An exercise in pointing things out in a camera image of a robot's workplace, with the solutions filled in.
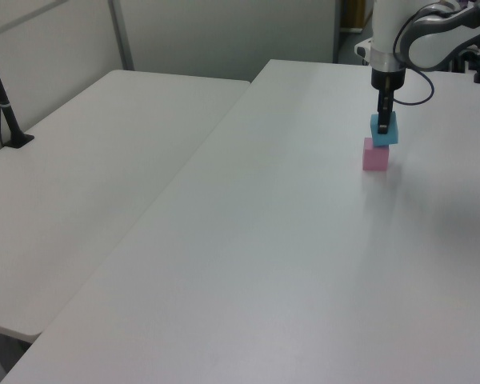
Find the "table surface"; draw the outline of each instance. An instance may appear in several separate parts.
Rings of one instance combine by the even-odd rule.
[[[0,332],[44,331],[248,85],[114,71],[0,150]]]
[[[480,383],[480,86],[431,78],[365,173],[370,69],[270,62],[4,383]]]

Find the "blue cube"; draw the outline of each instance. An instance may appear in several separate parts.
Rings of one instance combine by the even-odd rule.
[[[378,133],[378,114],[371,115],[371,137],[374,141],[374,146],[390,146],[391,144],[398,144],[398,125],[397,114],[393,112],[390,118],[390,126],[387,134]]]

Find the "pink cube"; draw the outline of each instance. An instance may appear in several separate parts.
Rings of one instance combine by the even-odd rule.
[[[365,138],[365,148],[362,152],[363,170],[387,170],[389,158],[388,146],[374,146],[372,138]]]

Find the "wall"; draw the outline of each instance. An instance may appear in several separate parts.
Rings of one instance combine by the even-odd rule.
[[[0,75],[22,130],[121,68],[107,0],[63,2],[0,33]]]
[[[271,58],[332,62],[334,0],[116,0],[136,70],[252,81]]]

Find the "foam block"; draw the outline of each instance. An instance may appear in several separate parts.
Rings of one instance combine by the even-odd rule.
[[[390,146],[391,144],[398,144],[398,125],[397,114],[391,114],[390,126],[387,134],[378,134],[378,114],[371,115],[371,137],[374,140],[374,146]]]
[[[365,147],[362,152],[363,170],[387,170],[389,158],[388,146],[374,146],[371,138],[365,138]]]

